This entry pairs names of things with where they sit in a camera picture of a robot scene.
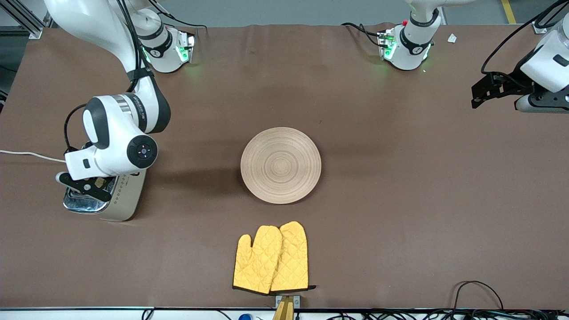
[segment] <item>oven mitt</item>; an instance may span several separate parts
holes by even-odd
[[[242,235],[237,244],[233,288],[267,295],[277,271],[282,236],[277,227],[262,225],[251,246],[251,237]]]
[[[270,295],[314,289],[316,286],[308,285],[308,245],[304,228],[292,221],[282,225],[280,231],[283,244]]]

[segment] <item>white robotic arm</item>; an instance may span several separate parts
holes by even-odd
[[[521,95],[516,110],[536,113],[569,113],[569,14],[557,22],[506,75],[487,72],[472,86],[472,108],[484,101]]]
[[[125,3],[143,45],[146,59],[158,72],[176,71],[184,63],[189,62],[195,37],[174,27],[165,26],[158,14],[146,9],[151,5],[150,1],[161,10],[165,10],[155,0],[125,0]],[[110,0],[110,4],[119,19],[126,23],[117,2]]]
[[[136,48],[127,27],[107,0],[45,0],[59,26],[115,55],[131,78],[134,93],[97,96],[89,100],[83,124],[90,146],[67,152],[72,180],[134,174],[150,167],[158,155],[147,133],[161,132],[170,120],[170,107],[149,68],[137,69]]]
[[[427,58],[433,35],[440,26],[438,7],[460,6],[475,0],[405,0],[411,7],[406,25],[399,24],[380,35],[380,55],[394,67],[413,70]]]

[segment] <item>brown tablecloth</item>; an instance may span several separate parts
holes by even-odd
[[[481,63],[514,28],[441,27],[412,72],[345,27],[200,30],[195,63],[156,74],[172,120],[153,136],[133,220],[68,212],[64,165],[0,155],[0,305],[273,305],[232,290],[237,240],[297,220],[318,285],[304,307],[449,307],[458,282],[481,280],[506,308],[567,308],[569,118],[516,112],[513,97],[470,107]],[[490,69],[510,71],[538,39],[523,32]],[[0,114],[0,146],[61,158],[67,113],[127,86],[110,53],[46,29]],[[239,171],[247,142],[276,126],[305,132],[323,160],[314,191],[285,206],[252,196]],[[70,136],[86,141],[79,116]],[[472,286],[459,306],[495,301]]]

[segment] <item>round wooden plate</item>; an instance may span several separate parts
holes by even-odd
[[[259,199],[291,203],[312,191],[322,169],[318,148],[304,133],[272,128],[257,134],[243,151],[241,176]]]

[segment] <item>white cable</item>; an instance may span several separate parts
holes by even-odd
[[[65,160],[54,159],[54,158],[46,157],[45,155],[41,155],[41,154],[37,154],[37,153],[33,153],[33,152],[17,152],[17,151],[0,150],[0,153],[16,154],[16,155],[34,155],[38,158],[65,163]]]

